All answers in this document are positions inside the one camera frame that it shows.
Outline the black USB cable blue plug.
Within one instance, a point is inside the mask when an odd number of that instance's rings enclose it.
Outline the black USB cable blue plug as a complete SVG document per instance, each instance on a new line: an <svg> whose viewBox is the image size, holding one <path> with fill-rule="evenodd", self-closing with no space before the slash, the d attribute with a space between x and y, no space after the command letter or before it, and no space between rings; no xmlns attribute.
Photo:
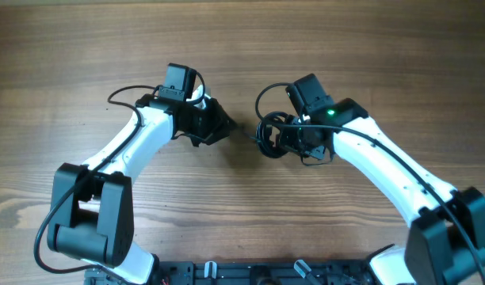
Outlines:
<svg viewBox="0 0 485 285"><path fill-rule="evenodd" d="M291 124L295 119L295 116L285 112L271 112L265 116L268 121L273 121L277 124ZM271 140L271 134L273 133L274 125L261 121L256 128L255 138L257 139L258 149L268 158L281 158L288 152L295 150L288 144L281 145L281 135L278 134L277 142Z"/></svg>

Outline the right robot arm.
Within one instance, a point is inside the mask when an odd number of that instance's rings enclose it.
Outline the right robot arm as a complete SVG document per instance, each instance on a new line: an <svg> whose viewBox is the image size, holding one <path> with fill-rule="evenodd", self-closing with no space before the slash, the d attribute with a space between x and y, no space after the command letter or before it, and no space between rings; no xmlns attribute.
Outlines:
<svg viewBox="0 0 485 285"><path fill-rule="evenodd" d="M485 283L485 197L434 176L395 145L350 98L334 102L314 74L286 85L296 110L285 121L290 150L338 155L361 171L409 228L405 247L369 259L381 284L458 284L478 272Z"/></svg>

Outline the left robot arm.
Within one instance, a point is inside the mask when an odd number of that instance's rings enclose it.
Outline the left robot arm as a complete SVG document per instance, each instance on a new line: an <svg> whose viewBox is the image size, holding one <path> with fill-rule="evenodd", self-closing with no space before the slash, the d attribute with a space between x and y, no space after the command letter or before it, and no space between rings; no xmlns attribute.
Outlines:
<svg viewBox="0 0 485 285"><path fill-rule="evenodd" d="M164 284L159 258L134 240L132 186L168 142L187 137L193 146L228 137L236 122L210 97L203 77L191 67L171 63L164 83L144 86L146 94L128 108L132 117L100 152L81 165L62 164L53 179L51 208L37 232L33 255L45 271L40 244L84 261L80 272L96 272L110 283Z"/></svg>

